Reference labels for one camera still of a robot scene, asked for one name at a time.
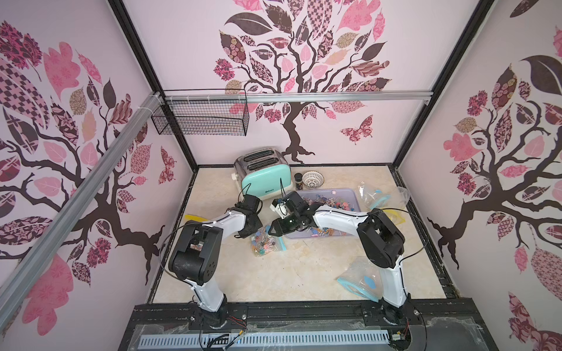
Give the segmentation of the candy bag blue zip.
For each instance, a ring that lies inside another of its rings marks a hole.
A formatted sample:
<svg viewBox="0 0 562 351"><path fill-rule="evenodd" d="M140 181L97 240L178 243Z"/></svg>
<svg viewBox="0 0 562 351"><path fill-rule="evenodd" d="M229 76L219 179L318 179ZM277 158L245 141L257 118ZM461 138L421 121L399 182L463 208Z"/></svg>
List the candy bag blue zip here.
<svg viewBox="0 0 562 351"><path fill-rule="evenodd" d="M367 257L357 257L336 279L348 292L367 300L379 302L383 298L383 272Z"/></svg>
<svg viewBox="0 0 562 351"><path fill-rule="evenodd" d="M390 199L390 195L379 189L373 188L364 182L359 184L358 190L362 201L370 210L384 207Z"/></svg>

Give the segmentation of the candy bag blue zip front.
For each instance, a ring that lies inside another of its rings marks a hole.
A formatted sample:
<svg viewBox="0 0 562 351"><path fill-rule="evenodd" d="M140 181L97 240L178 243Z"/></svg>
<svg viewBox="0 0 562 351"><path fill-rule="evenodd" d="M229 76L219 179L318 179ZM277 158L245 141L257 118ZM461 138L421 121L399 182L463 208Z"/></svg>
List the candy bag blue zip front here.
<svg viewBox="0 0 562 351"><path fill-rule="evenodd" d="M384 207L390 199L390 195L379 189L373 188L364 182L359 184L358 190L362 201L370 210Z"/></svg>

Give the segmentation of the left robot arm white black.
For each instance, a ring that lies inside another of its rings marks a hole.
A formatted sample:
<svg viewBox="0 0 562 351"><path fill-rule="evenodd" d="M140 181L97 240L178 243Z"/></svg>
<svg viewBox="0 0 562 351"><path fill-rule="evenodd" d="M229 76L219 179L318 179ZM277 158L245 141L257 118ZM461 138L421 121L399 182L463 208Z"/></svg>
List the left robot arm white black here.
<svg viewBox="0 0 562 351"><path fill-rule="evenodd" d="M215 219L189 220L182 225L171 250L168 272L190 286L202 318L211 328L222 328L228 320L228 299L214 279L222 240L231 235L247 238L256 233L262 227L258 217L262 206L258 197L246 195Z"/></svg>

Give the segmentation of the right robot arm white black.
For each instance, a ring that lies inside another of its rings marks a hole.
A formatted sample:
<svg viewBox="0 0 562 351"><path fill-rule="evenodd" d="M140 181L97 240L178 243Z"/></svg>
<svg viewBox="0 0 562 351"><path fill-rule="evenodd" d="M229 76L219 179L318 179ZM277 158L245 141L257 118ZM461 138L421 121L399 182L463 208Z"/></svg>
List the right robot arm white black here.
<svg viewBox="0 0 562 351"><path fill-rule="evenodd" d="M269 235L281 237L308 228L330 228L357 236L367 259L379 268L383 295L381 313L389 324L398 325L407 319L405 307L410 295L402 273L405 236L383 209L353 212L322 203L308 203L297 192L274 199L271 209L275 219Z"/></svg>

